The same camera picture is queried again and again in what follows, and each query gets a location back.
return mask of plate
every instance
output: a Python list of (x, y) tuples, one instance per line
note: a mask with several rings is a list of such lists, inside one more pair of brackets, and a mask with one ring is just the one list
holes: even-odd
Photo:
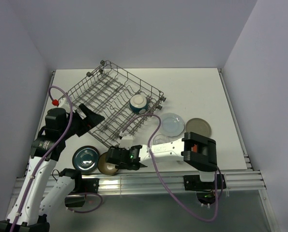
[(207, 121), (202, 118), (192, 118), (186, 124), (187, 132), (194, 132), (205, 137), (212, 135), (212, 129)]
[(73, 155), (73, 166), (83, 174), (90, 174), (97, 168), (100, 153), (93, 146), (83, 146)]
[(168, 137), (176, 137), (183, 132), (184, 122), (179, 115), (167, 113), (161, 115), (160, 118), (162, 121), (160, 132), (163, 135), (166, 135)]
[(107, 154), (107, 152), (103, 153), (100, 156), (99, 162), (97, 164), (97, 168), (99, 169), (99, 171), (102, 174), (113, 175), (113, 174), (115, 174), (118, 171), (118, 169), (115, 168), (114, 164), (106, 163), (106, 154)]

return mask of white tabletop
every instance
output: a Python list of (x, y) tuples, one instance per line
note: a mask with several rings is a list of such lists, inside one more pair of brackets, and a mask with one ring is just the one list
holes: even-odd
[[(92, 70), (57, 70), (52, 85), (68, 91), (84, 78), (88, 71)], [(164, 92), (167, 100), (162, 103), (162, 110), (155, 111), (157, 115), (171, 112), (180, 115), (185, 123), (191, 118), (198, 117), (210, 124), (211, 138), (216, 141), (217, 162), (221, 170), (247, 169), (217, 69), (127, 69), (127, 71)], [(52, 96), (58, 99), (61, 93), (53, 89)], [(46, 113), (51, 108), (53, 105), (51, 101), (48, 101), (42, 126), (45, 124)], [(134, 145), (146, 144), (156, 126), (157, 120), (149, 119), (144, 127), (135, 134)], [(75, 135), (66, 141), (66, 148), (61, 153), (56, 168), (59, 171), (64, 168), (73, 168), (72, 157), (75, 151), (85, 145), (96, 147), (101, 154), (107, 151), (103, 144), (88, 133), (80, 138)], [(194, 170), (187, 163), (176, 161), (159, 163), (158, 167), (160, 171), (164, 172)], [(132, 171), (119, 171), (119, 173), (129, 172)], [(154, 168), (142, 168), (136, 172), (154, 172)]]

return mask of lavender wall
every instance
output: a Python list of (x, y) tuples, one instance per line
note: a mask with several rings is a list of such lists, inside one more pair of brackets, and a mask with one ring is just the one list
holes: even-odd
[(0, 0), (0, 220), (30, 154), (49, 84), (41, 55), (6, 0)]
[(252, 164), (288, 231), (288, 0), (258, 0), (224, 76)]
[(223, 67), (257, 0), (9, 0), (55, 69)]

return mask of metal wire basket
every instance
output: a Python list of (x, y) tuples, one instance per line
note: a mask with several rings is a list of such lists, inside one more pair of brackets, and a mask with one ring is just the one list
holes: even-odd
[[(72, 87), (68, 92), (72, 104), (79, 114), (79, 108), (84, 103), (105, 120), (89, 133), (105, 146), (115, 146), (118, 143), (119, 133), (127, 123), (136, 117), (129, 108), (129, 100), (135, 94), (145, 95), (149, 103), (147, 114), (156, 109), (161, 110), (161, 102), (166, 98), (162, 91), (139, 79), (127, 70), (110, 61), (101, 61), (101, 65)], [(126, 130), (134, 135), (147, 117), (135, 120)]]

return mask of beige plate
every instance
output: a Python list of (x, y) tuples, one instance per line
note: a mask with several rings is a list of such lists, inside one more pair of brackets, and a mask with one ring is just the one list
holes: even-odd
[(186, 124), (187, 132), (194, 132), (205, 137), (212, 135), (212, 129), (207, 121), (202, 118), (192, 118)]
[(111, 163), (106, 163), (106, 154), (107, 152), (103, 153), (100, 158), (99, 161), (97, 163), (97, 168), (99, 169), (99, 171), (105, 175), (113, 175), (115, 174), (118, 169), (115, 168), (114, 164)]

